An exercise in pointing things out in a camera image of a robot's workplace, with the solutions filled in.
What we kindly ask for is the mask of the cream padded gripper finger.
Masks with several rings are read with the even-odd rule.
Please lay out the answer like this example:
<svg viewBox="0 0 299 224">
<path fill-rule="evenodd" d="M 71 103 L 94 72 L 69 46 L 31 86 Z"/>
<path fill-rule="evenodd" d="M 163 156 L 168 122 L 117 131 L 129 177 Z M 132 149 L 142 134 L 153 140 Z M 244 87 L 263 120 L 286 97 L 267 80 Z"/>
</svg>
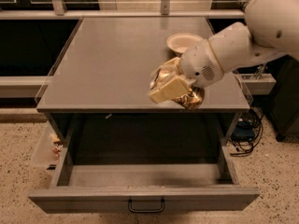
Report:
<svg viewBox="0 0 299 224">
<path fill-rule="evenodd" d="M 194 84 L 194 78 L 186 78 L 185 76 L 174 76 L 163 84 L 159 84 L 156 88 L 148 93 L 152 102 L 159 104 L 168 100 L 179 98 L 188 93 L 189 88 Z"/>
<path fill-rule="evenodd" d="M 160 66 L 158 66 L 151 74 L 151 78 L 165 78 L 167 76 L 179 75 L 180 70 L 178 66 L 179 57 L 175 57 Z"/>
</svg>

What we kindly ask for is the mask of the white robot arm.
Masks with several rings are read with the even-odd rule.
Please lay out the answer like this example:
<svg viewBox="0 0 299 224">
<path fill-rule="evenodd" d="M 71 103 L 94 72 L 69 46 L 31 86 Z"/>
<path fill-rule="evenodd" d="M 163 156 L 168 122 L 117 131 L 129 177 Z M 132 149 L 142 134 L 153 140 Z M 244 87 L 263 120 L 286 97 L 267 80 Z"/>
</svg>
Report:
<svg viewBox="0 0 299 224">
<path fill-rule="evenodd" d="M 205 87 L 242 67 L 268 63 L 286 54 L 299 59 L 299 0 L 239 0 L 245 21 L 236 22 L 190 46 L 151 75 L 149 98 L 199 106 Z"/>
</svg>

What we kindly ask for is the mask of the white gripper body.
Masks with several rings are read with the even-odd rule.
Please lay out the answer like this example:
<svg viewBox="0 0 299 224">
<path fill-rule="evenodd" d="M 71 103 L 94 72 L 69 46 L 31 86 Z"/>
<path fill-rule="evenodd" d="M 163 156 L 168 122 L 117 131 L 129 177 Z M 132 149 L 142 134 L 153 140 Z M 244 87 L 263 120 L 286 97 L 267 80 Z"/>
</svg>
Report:
<svg viewBox="0 0 299 224">
<path fill-rule="evenodd" d="M 210 43 L 203 39 L 186 49 L 179 59 L 181 73 L 189 79 L 195 79 L 199 88 L 214 84 L 224 77 Z"/>
</svg>

